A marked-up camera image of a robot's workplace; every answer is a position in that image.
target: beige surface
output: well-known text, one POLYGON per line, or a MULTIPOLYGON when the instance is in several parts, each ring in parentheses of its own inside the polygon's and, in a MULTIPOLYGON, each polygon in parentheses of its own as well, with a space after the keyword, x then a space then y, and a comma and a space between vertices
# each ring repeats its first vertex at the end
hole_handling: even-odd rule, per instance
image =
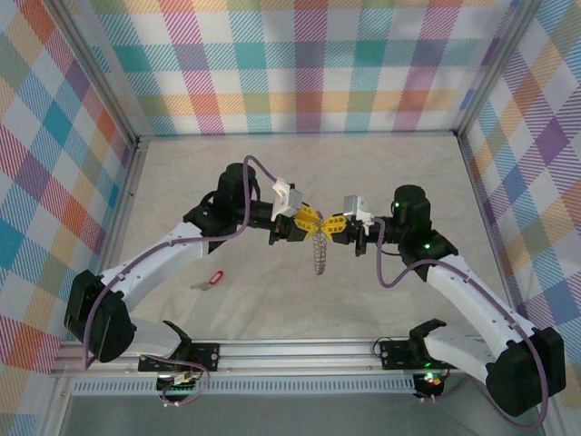
MULTIPOLYGON (((122 259, 167 234, 215 189, 226 165, 241 162, 245 154, 295 182, 303 200, 325 216, 342 212, 343 197, 354 193, 366 199, 372 213, 389 214, 398 186, 422 186, 432 203, 434 227, 506 299, 458 145, 450 136, 293 135, 151 143, 122 259)), ((271 200, 270 184, 261 175, 259 180, 262 199, 271 200)), ((386 280, 402 269, 401 260, 385 257, 386 280)), ((373 246, 356 258, 353 246, 329 243, 327 271, 316 276, 311 241, 269 246, 268 232, 254 229, 173 276, 133 316, 171 320, 200 339, 403 335, 432 318, 473 332, 451 302, 413 273, 395 289, 383 289, 373 246), (219 285, 206 292, 190 290, 217 270, 225 271, 219 285)))

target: checkered backdrop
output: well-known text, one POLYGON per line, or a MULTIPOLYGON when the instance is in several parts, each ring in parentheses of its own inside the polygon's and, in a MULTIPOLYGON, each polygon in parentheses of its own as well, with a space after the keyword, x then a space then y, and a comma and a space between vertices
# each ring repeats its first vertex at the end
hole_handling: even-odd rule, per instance
POLYGON ((468 139, 512 298, 565 339, 581 428, 581 0, 542 4, 468 139))
POLYGON ((519 0, 65 0, 138 134, 450 130, 519 0))
POLYGON ((0 434, 50 398, 72 279, 96 266, 130 149, 41 0, 0 0, 0 434))

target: plaid fabric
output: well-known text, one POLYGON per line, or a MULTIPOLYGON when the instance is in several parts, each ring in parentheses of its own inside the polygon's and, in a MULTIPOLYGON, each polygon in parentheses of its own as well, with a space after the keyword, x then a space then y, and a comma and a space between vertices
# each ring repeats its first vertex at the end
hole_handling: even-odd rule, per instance
POLYGON ((509 290, 568 360, 581 418, 581 2, 544 2, 469 134, 509 290))
POLYGON ((130 149, 42 1, 0 10, 0 434, 27 435, 130 149))
POLYGON ((176 135, 450 130, 519 0, 81 3, 136 131, 176 135))

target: plaid wall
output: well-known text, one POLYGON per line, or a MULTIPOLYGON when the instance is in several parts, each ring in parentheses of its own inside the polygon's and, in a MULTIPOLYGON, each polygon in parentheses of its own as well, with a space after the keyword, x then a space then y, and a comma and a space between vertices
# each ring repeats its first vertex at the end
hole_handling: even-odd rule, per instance
POLYGON ((581 0, 546 0, 469 134, 518 310, 565 339, 581 425, 581 0))
POLYGON ((0 11, 0 434, 27 435, 130 149, 41 0, 0 11))
POLYGON ((450 130, 519 0, 66 3, 135 130, 176 135, 450 130))

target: spring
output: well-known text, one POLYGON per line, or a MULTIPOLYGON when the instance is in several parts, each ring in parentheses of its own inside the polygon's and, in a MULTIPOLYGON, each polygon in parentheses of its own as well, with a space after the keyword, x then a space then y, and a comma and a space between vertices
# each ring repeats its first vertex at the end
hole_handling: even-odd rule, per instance
POLYGON ((323 215, 317 211, 319 216, 319 230, 312 236, 312 249, 314 255, 315 274, 322 275, 327 265, 327 237, 322 232, 320 226, 323 224, 323 215))

